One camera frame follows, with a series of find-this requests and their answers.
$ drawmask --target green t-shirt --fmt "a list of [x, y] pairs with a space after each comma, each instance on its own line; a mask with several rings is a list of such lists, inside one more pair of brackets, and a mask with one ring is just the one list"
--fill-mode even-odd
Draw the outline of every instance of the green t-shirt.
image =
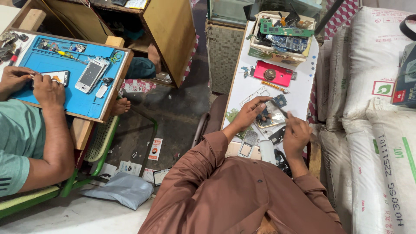
[[0, 102], [0, 197], [17, 193], [29, 173], [27, 158], [41, 159], [45, 122], [41, 110], [18, 100]]

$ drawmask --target cardboard box with logo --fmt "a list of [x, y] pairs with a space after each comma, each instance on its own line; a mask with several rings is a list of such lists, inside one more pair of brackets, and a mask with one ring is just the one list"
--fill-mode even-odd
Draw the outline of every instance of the cardboard box with logo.
[[[286, 17], [286, 16], [289, 15], [288, 12], [282, 12], [281, 11], [280, 13], [282, 14], [283, 17]], [[306, 29], [310, 29], [310, 30], [315, 29], [315, 24], [316, 24], [315, 19], [303, 16], [303, 15], [299, 15], [299, 17], [300, 17], [301, 21], [312, 22], [312, 24], [310, 24]], [[250, 32], [251, 35], [257, 35], [258, 34], [259, 22], [260, 22], [260, 19], [262, 19], [262, 18], [270, 18], [270, 19], [273, 20], [273, 23], [277, 22], [277, 20], [282, 19], [279, 16], [278, 11], [262, 11], [262, 12], [260, 12], [257, 16], [257, 20], [254, 24], [254, 27]], [[258, 58], [261, 58], [261, 59], [265, 59], [265, 60], [274, 61], [274, 62], [282, 62], [282, 63], [289, 64], [289, 65], [297, 67], [299, 64], [306, 61], [306, 58], [308, 57], [308, 54], [309, 54], [309, 49], [310, 49], [312, 37], [308, 37], [308, 41], [307, 41], [308, 46], [303, 51], [303, 53], [301, 53], [301, 54], [295, 53], [295, 52], [290, 52], [290, 51], [280, 52], [280, 51], [277, 51], [276, 49], [274, 49], [273, 47], [259, 45], [258, 44], [259, 40], [255, 36], [251, 37], [249, 40], [250, 40], [250, 49], [248, 51], [248, 55], [258, 57]]]
[[400, 73], [394, 88], [393, 104], [416, 108], [416, 42], [404, 48]]

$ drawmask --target white sack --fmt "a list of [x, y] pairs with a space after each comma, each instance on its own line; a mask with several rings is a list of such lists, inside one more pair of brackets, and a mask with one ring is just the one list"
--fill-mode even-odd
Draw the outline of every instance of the white sack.
[[349, 82], [348, 53], [351, 42], [350, 28], [338, 30], [332, 39], [331, 72], [329, 76], [329, 99], [327, 129], [342, 129], [338, 118], [342, 117]]
[[351, 233], [352, 182], [351, 158], [343, 131], [319, 133], [322, 156], [327, 171], [328, 199], [338, 213], [342, 228]]
[[352, 165], [352, 233], [385, 234], [389, 205], [379, 151], [368, 120], [343, 120]]
[[362, 7], [351, 20], [351, 69], [344, 117], [365, 119], [369, 100], [390, 102], [400, 57], [412, 40], [399, 29], [411, 13]]
[[374, 99], [366, 112], [373, 125], [386, 180], [386, 194], [395, 234], [416, 233], [416, 112]]
[[325, 121], [328, 110], [329, 71], [332, 41], [325, 41], [319, 48], [316, 62], [316, 85], [318, 98], [318, 119]]

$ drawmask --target hand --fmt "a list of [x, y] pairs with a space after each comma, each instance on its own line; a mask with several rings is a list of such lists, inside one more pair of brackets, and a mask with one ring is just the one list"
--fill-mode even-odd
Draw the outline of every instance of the hand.
[[255, 97], [243, 105], [234, 120], [222, 130], [228, 139], [228, 143], [237, 133], [246, 130], [255, 121], [257, 115], [266, 108], [265, 102], [270, 99], [272, 97]]
[[36, 75], [34, 78], [35, 88], [33, 95], [40, 106], [45, 108], [63, 108], [65, 103], [64, 85], [53, 81], [49, 75]]
[[266, 108], [265, 102], [272, 97], [255, 97], [253, 100], [246, 102], [237, 114], [235, 119], [230, 123], [238, 129], [238, 132], [246, 130], [255, 120], [256, 117]]
[[293, 117], [290, 111], [287, 112], [286, 130], [283, 137], [283, 149], [287, 160], [302, 159], [302, 152], [310, 140], [312, 128], [306, 121]]
[[6, 66], [1, 77], [0, 93], [8, 97], [10, 94], [21, 90], [26, 82], [32, 79], [31, 74], [38, 73], [27, 67]]

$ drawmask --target mosaic tile wall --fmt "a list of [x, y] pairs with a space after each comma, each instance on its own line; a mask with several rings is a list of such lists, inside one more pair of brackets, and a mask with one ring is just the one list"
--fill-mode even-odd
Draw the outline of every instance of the mosaic tile wall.
[[210, 62], [211, 91], [228, 94], [244, 31], [208, 25], [205, 32]]

